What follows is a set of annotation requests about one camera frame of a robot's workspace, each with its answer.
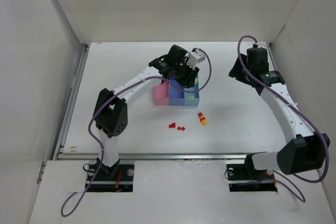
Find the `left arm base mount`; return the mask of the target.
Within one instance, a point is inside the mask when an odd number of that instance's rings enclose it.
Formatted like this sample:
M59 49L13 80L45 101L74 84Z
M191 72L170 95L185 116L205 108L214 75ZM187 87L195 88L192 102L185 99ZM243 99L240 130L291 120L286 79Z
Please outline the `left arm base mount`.
M112 167L102 165L88 188L90 193L130 193L133 192L134 164L120 164Z

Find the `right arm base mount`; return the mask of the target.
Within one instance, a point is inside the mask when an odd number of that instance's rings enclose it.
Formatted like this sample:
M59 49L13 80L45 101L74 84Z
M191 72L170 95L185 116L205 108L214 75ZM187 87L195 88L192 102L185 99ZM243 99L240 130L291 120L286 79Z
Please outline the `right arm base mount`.
M224 176L229 182L230 192L278 191L274 175L267 174L266 170L256 170L251 154L243 163L226 164Z

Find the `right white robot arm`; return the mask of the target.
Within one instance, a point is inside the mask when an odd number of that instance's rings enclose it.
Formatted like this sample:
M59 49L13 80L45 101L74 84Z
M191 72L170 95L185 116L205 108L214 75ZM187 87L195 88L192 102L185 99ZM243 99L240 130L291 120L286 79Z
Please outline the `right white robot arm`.
M261 152L246 157L251 170L279 170L286 175L322 167L330 140L318 136L309 123L298 115L285 80L278 71L270 71L267 50L253 45L237 58L229 76L253 87L267 103L285 137L285 146L277 152Z

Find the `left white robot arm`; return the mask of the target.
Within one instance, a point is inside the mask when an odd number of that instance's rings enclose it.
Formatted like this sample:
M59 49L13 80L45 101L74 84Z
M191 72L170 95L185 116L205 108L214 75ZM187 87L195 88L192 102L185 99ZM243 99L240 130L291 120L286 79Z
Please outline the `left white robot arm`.
M166 55L149 62L148 66L126 84L113 90L100 91L90 126L96 126L99 133L95 135L91 129L89 134L100 145L97 158L96 173L108 178L118 170L118 142L115 140L128 125L128 108L150 89L169 80L176 81L184 88L195 86L198 75L198 64L207 59L200 49L187 51L173 45Z

